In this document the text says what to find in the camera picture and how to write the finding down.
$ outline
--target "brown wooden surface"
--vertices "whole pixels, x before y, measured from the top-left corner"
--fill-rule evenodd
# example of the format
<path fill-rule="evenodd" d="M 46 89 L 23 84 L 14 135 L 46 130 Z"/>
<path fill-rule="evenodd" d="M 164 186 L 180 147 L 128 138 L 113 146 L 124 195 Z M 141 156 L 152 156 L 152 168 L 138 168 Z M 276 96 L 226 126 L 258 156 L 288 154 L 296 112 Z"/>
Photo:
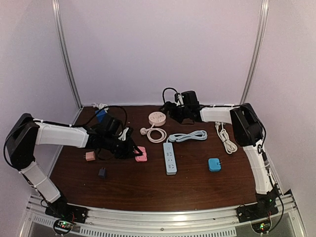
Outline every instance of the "brown wooden surface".
<path fill-rule="evenodd" d="M 131 211 L 201 210 L 255 202 L 255 184 L 249 161 L 241 148 L 232 155 L 226 154 L 216 134 L 214 123 L 180 125 L 167 118 L 163 129 L 167 134 L 207 131 L 206 141 L 185 141 L 173 144 L 178 172 L 167 176 L 162 143 L 153 144 L 139 133 L 150 127 L 149 113 L 157 106 L 128 106 L 128 125 L 134 128 L 133 139 L 138 146 L 146 147 L 148 161 L 119 160 L 108 151 L 100 156 L 106 161 L 86 162 L 85 149 L 64 147 L 52 172 L 52 181 L 62 190 L 70 203 Z M 111 108 L 110 114 L 124 120 L 123 113 Z M 85 107 L 77 124 L 94 114 L 94 108 Z M 230 125 L 226 125 L 234 141 Z M 220 172 L 210 172 L 207 161 L 219 158 Z M 107 178 L 98 177 L 105 167 Z"/>

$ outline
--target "pink charger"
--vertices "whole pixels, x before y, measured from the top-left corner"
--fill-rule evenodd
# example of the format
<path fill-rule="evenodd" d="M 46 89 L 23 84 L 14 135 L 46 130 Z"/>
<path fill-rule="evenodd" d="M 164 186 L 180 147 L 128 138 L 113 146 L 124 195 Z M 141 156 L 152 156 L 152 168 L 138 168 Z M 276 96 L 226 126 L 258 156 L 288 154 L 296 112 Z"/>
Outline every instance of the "pink charger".
<path fill-rule="evenodd" d="M 86 152 L 85 153 L 85 160 L 86 161 L 93 161 L 93 160 L 95 160 L 95 153 L 94 152 Z"/>
<path fill-rule="evenodd" d="M 138 149 L 140 149 L 142 151 L 143 155 L 135 157 L 135 160 L 137 162 L 146 162 L 147 161 L 147 153 L 146 153 L 145 147 L 138 147 Z"/>

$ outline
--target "power strip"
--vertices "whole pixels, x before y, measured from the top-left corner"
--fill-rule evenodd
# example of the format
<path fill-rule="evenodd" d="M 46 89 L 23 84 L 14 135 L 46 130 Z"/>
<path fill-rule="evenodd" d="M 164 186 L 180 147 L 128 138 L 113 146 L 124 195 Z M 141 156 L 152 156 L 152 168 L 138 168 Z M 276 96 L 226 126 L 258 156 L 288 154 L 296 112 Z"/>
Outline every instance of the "power strip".
<path fill-rule="evenodd" d="M 177 173 L 176 157 L 174 156 L 172 143 L 163 144 L 164 162 L 166 164 L 167 175 L 175 175 Z"/>

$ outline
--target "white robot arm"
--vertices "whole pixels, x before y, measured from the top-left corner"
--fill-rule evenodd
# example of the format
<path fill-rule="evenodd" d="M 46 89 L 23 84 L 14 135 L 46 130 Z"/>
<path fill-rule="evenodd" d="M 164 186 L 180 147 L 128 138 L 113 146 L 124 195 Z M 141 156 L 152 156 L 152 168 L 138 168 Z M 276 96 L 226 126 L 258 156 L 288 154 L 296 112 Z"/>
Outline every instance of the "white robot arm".
<path fill-rule="evenodd" d="M 117 136 L 120 126 L 122 126 L 122 132 Z M 30 114 L 23 114 L 4 144 L 11 163 L 6 159 L 5 150 L 3 155 L 8 164 L 17 169 L 44 198 L 49 205 L 46 209 L 47 214 L 67 220 L 69 213 L 74 213 L 77 222 L 84 223 L 86 208 L 67 204 L 67 199 L 62 192 L 36 162 L 33 155 L 35 145 L 52 144 L 94 150 L 106 149 L 111 151 L 116 158 L 131 158 L 142 155 L 141 150 L 131 139 L 132 131 L 130 127 L 123 128 L 121 121 L 109 114 L 101 123 L 91 128 L 86 125 L 72 126 L 43 121 L 34 119 Z"/>
<path fill-rule="evenodd" d="M 235 107 L 203 108 L 200 111 L 200 116 L 203 122 L 224 122 L 232 124 L 230 110 L 234 108 Z M 258 149 L 258 146 L 262 146 L 262 139 L 257 141 L 255 146 L 250 145 L 242 148 L 245 151 L 250 162 L 256 184 L 256 193 L 266 195 L 273 189 L 273 186 L 271 185 L 269 180 L 269 161 L 267 160 L 265 162 L 263 160 L 262 154 L 258 152 L 260 150 Z"/>
<path fill-rule="evenodd" d="M 168 89 L 176 92 L 175 102 L 165 101 L 164 93 Z M 277 213 L 275 200 L 278 191 L 264 148 L 266 131 L 251 105 L 246 103 L 238 106 L 204 106 L 199 103 L 194 91 L 178 93 L 171 87 L 163 91 L 162 97 L 164 105 L 160 111 L 179 123 L 184 119 L 191 119 L 195 122 L 232 124 L 235 140 L 249 159 L 256 184 L 257 204 L 239 207 L 237 209 L 239 221 L 251 221 L 258 217 L 266 217 L 267 213 Z"/>

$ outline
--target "white wall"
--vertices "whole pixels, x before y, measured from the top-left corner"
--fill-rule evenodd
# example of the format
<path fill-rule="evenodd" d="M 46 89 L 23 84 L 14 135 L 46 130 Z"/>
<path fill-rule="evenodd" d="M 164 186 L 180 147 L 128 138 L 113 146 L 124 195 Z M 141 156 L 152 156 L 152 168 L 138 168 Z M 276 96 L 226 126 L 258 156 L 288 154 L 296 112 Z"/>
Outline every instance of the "white wall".
<path fill-rule="evenodd" d="M 260 0 L 67 0 L 60 9 L 83 104 L 161 104 L 168 86 L 194 89 L 203 103 L 240 101 Z"/>
<path fill-rule="evenodd" d="M 267 128 L 266 147 L 291 188 L 309 236 L 316 220 L 316 3 L 270 1 L 248 102 Z"/>
<path fill-rule="evenodd" d="M 77 112 L 59 49 L 50 0 L 0 2 L 0 144 L 22 113 L 72 122 Z M 36 148 L 48 171 L 56 146 Z M 1 236 L 16 236 L 31 189 L 0 155 Z"/>

